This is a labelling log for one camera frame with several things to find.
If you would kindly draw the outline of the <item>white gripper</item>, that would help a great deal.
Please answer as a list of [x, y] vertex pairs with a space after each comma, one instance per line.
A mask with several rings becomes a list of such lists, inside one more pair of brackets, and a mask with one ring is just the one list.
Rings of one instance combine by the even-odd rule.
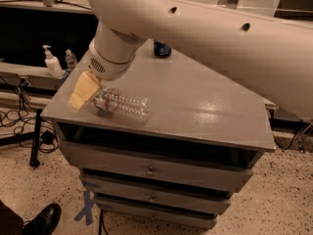
[[90, 71], [84, 71], [78, 78], [74, 90], [68, 100], [69, 106], [79, 111], [102, 88], [101, 80], [112, 81], [123, 76], [133, 63], [135, 56], [126, 63], [115, 63], [103, 58], [95, 48], [95, 40], [89, 44], [87, 66]]

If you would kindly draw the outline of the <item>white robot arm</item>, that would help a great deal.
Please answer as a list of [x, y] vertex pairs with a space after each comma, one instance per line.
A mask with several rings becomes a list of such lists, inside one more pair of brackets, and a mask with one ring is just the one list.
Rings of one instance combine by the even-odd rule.
[[303, 23], [188, 0], [89, 0], [99, 24], [70, 105], [120, 78], [147, 39], [168, 45], [289, 113], [313, 120], [313, 37]]

